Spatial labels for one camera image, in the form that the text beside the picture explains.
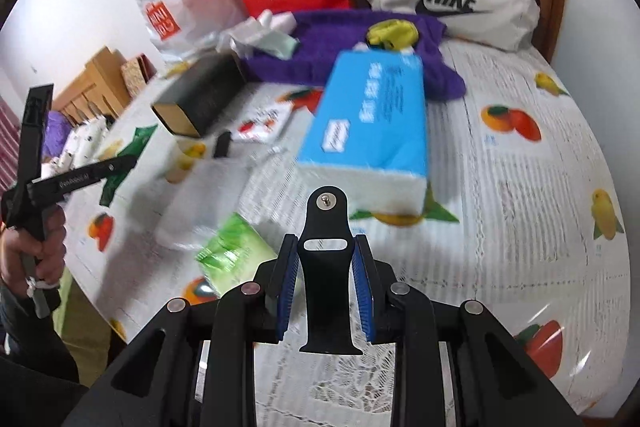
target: blue tissue package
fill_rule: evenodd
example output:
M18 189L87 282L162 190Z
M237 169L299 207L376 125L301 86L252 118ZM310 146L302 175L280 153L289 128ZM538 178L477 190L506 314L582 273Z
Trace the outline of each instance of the blue tissue package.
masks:
M419 215L428 177L422 61L342 52L298 154L312 188L335 185L350 205Z

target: green plastic object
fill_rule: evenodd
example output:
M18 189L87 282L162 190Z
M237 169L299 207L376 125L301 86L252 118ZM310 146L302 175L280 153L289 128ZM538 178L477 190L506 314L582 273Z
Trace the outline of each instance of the green plastic object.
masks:
M140 155L145 150L146 144L151 139L151 135L156 130L158 125L152 125L151 127L136 127L135 133L133 133L133 140L127 145L117 156L124 156L126 154L133 154L140 158ZM125 180L129 172L123 174L115 174L107 178L104 188L102 189L102 195L100 196L100 204L102 206L109 206L113 197L116 194L116 190L122 182Z
M196 255L204 276L220 296L253 280L260 263L275 258L271 247L236 212Z

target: hand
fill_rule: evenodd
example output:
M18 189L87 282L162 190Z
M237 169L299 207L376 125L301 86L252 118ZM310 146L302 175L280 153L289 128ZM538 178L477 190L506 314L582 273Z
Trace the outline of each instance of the hand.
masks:
M36 266L36 277L55 284L65 269L66 236L65 213L59 206L49 215L45 223L47 240L36 241L26 230L6 230L0 244L0 276L4 284L18 298L27 297L27 283L20 252L40 259Z

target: metal bolt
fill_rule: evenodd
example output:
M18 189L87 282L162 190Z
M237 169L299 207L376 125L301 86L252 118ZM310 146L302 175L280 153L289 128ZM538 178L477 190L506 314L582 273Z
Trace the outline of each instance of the metal bolt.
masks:
M241 290L244 295L255 295L260 291L260 285L257 282L249 281L242 285Z
M186 305L187 303L184 301L184 299L176 298L171 299L169 302L167 302L166 308L172 313L177 313L181 312Z
M467 301L465 302L465 310L472 315L479 315L484 311L484 306L478 301Z
M330 210L336 203L335 196L331 192L324 192L318 196L316 205L320 210Z
M391 293L395 295L407 295L407 293L409 293L409 285L404 282L394 282L391 285Z

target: table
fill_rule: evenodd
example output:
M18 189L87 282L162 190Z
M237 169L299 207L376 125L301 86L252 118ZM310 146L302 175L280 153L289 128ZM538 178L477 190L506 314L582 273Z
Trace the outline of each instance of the table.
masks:
M628 333L625 235L613 241L590 237L593 184L615 195L602 152L571 98L552 100L531 87L537 71L554 75L535 50L505 54L458 41L441 49L465 79L468 94L429 104L430 181L439 218L412 227L359 219L351 221L352 231L366 233L374 257L391 263L401 280L431 299L453 305L478 299L514 335L533 324L556 328L561 359L552 381L582 411L618 379ZM149 105L167 82L150 83L116 122L108 142L127 143L136 127L158 123ZM291 89L252 86L213 134L245 105L269 103ZM540 147L529 152L517 136L509 141L486 132L481 111L497 99L536 118ZM300 234L306 199L317 188L306 184L294 164L311 119L304 109L294 114L282 151L254 172L239 202L239 212L275 251L284 233ZM114 232L104 253L86 233L94 216L105 211L98 205L100 185L77 192L67 207L68 267L127 340L200 275L191 255L154 241L162 210L178 189L164 179L174 148L175 139L159 125L107 210ZM235 146L232 155L253 151ZM353 306L354 344L364 356L299 353L306 339L302 300L294 302L285 340L256 350L258 424L388 425L394 348L366 345ZM451 421L447 357L443 365Z

